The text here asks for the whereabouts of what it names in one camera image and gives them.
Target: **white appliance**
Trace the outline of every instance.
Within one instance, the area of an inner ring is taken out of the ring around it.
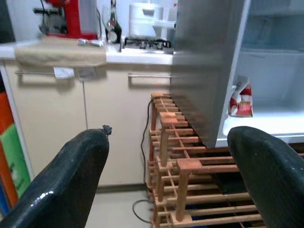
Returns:
[[[171,94],[207,147],[227,146],[237,126],[304,143],[303,9],[303,0],[179,0]],[[250,78],[252,118],[226,116],[238,75]]]
[[[175,21],[163,20],[163,6],[152,3],[131,3],[129,35],[154,37],[162,35],[162,29],[175,29]]]

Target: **kitchen counter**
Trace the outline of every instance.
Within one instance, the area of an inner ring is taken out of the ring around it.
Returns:
[[[0,45],[0,59],[15,59],[15,47],[32,45],[39,40],[24,41],[18,43],[8,43]],[[136,54],[121,53],[119,44],[107,45],[106,60],[113,64],[156,64],[172,65],[172,56],[169,54]]]

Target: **power cord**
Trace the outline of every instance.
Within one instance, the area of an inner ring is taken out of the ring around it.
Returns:
[[[146,126],[144,128],[144,131],[142,133],[142,142],[141,142],[141,150],[142,150],[142,155],[143,155],[143,182],[147,188],[147,190],[149,190],[149,192],[152,192],[151,189],[149,189],[148,185],[147,185],[147,182],[146,182],[146,156],[144,155],[144,151],[143,151],[143,141],[144,141],[144,136],[146,135],[146,131],[147,131],[147,128],[148,128],[148,124],[149,124],[149,117],[150,117],[150,104],[154,101],[154,99],[158,99],[158,98],[161,98],[162,96],[157,96],[157,97],[154,97],[150,100],[150,102],[148,103],[148,108],[147,108],[147,122],[146,122]],[[140,199],[138,201],[135,201],[132,205],[132,211],[133,211],[133,214],[142,222],[145,222],[145,223],[149,223],[151,224],[150,221],[147,221],[147,220],[144,220],[142,219],[141,217],[139,217],[136,212],[135,212],[135,206],[140,203],[140,202],[149,202],[147,199]]]
[[[133,211],[134,215],[135,215],[140,221],[151,224],[150,221],[144,220],[144,219],[142,219],[141,217],[139,217],[139,216],[136,214],[136,212],[135,212],[135,206],[136,206],[138,203],[140,203],[140,202],[149,202],[149,201],[148,201],[147,199],[144,199],[144,200],[143,200],[143,199],[140,199],[140,200],[138,200],[138,201],[135,201],[135,202],[133,203],[133,205],[132,205],[132,211]]]
[[[98,23],[99,23],[99,39],[101,38],[101,16],[100,16],[100,12],[99,12],[99,10],[96,8],[96,10],[97,10],[97,18],[98,18]]]
[[[45,12],[44,4],[43,4],[42,0],[40,0],[40,2],[41,2],[41,5],[42,5],[42,9],[43,9],[43,13],[42,13],[42,23],[45,25],[45,21],[44,21],[44,12]]]

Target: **wine bottle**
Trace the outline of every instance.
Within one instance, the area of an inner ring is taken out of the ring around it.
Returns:
[[[116,0],[111,0],[111,16],[105,29],[106,40],[109,43],[120,43],[122,27],[118,24],[116,16]]]

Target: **cabinet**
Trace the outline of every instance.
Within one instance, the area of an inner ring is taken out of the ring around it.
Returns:
[[[34,176],[37,176],[71,138],[86,129],[83,85],[76,79],[54,76],[18,76],[15,61],[5,67],[26,142]],[[52,68],[29,69],[51,73]]]
[[[113,128],[110,151],[100,184],[136,184],[143,181],[140,143],[151,93],[168,93],[167,78],[129,78],[129,73],[168,75],[170,67],[107,65],[96,70],[97,79],[85,82],[88,128]],[[148,131],[144,152],[149,153]]]

